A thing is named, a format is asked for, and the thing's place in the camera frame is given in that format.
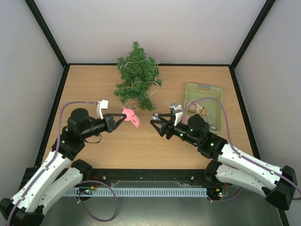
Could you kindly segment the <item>pink felt bow ornament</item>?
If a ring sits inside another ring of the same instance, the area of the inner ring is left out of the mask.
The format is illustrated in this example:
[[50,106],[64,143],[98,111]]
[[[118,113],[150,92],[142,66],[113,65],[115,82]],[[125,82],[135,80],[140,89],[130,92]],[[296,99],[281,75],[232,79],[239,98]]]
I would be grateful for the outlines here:
[[131,121],[132,124],[138,128],[140,125],[141,120],[139,119],[139,117],[134,113],[134,111],[130,108],[125,108],[122,107],[122,114],[126,115],[126,119],[125,121]]

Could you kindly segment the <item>snowman ornament brown hat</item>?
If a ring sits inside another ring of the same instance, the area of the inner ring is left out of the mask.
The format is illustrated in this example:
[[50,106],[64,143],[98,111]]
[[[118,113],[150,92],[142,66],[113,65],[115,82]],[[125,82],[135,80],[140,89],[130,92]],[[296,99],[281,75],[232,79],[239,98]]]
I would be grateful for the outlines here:
[[187,108],[186,111],[188,111],[189,113],[196,113],[204,117],[212,117],[212,115],[207,111],[207,109],[199,103],[193,104],[192,106]]

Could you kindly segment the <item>green perforated plastic basket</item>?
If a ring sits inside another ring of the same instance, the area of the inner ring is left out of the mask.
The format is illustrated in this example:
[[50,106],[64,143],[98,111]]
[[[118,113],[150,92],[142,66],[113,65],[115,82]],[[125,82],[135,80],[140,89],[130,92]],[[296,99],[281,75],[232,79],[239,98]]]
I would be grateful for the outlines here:
[[[195,103],[199,103],[200,105],[204,106],[212,115],[212,117],[201,117],[204,119],[204,121],[205,119],[208,119],[209,121],[216,122],[217,131],[210,131],[215,134],[220,134],[222,132],[223,113],[218,102],[212,100],[211,98],[216,98],[219,102],[222,102],[222,89],[208,85],[188,83],[186,86],[184,106],[187,107]],[[185,115],[192,117],[195,114],[196,113],[189,113],[188,111],[185,111],[183,113],[182,122]]]

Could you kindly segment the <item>small green christmas tree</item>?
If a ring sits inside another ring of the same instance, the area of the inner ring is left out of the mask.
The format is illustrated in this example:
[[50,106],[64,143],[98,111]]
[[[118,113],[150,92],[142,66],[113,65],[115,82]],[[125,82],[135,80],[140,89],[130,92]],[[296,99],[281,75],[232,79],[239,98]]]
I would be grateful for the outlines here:
[[137,41],[133,42],[128,55],[119,57],[117,61],[121,82],[115,85],[114,95],[123,105],[135,102],[142,111],[155,111],[150,91],[153,86],[160,88],[163,85],[158,62],[148,56]]

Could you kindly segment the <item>clear led string lights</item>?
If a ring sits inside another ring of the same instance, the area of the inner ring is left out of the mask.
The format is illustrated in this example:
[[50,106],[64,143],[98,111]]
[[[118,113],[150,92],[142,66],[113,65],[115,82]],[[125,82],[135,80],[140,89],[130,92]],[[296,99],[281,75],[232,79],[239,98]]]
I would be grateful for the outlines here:
[[147,97],[152,86],[160,88],[163,81],[159,78],[157,61],[149,56],[141,59],[118,58],[117,69],[121,82],[116,84],[114,94],[121,99],[138,96]]

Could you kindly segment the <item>silver disco ball ornament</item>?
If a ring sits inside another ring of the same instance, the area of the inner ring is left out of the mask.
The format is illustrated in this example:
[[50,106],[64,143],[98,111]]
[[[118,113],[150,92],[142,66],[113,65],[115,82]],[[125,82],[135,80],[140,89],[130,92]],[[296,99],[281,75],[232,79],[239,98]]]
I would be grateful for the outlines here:
[[158,120],[158,114],[154,113],[151,117],[152,120]]

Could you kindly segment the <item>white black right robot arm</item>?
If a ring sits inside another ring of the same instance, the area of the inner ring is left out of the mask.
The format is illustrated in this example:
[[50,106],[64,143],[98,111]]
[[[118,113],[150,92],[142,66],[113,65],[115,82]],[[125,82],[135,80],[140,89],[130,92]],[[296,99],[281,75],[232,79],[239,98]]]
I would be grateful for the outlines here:
[[210,132],[208,123],[197,114],[186,124],[171,114],[159,114],[150,123],[161,137],[177,136],[211,160],[205,169],[208,183],[234,184],[261,195],[276,208],[289,210],[297,185],[293,168],[268,164],[237,149]]

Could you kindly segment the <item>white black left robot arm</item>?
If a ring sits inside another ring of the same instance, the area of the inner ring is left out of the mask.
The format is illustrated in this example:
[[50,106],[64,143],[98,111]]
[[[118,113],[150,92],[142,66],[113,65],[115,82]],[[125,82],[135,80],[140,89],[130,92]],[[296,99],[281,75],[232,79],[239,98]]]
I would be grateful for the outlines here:
[[91,175],[90,164],[75,160],[86,139],[113,132],[126,117],[109,113],[95,119],[84,108],[73,110],[40,168],[12,198],[1,200],[0,211],[7,225],[39,226],[61,197]]

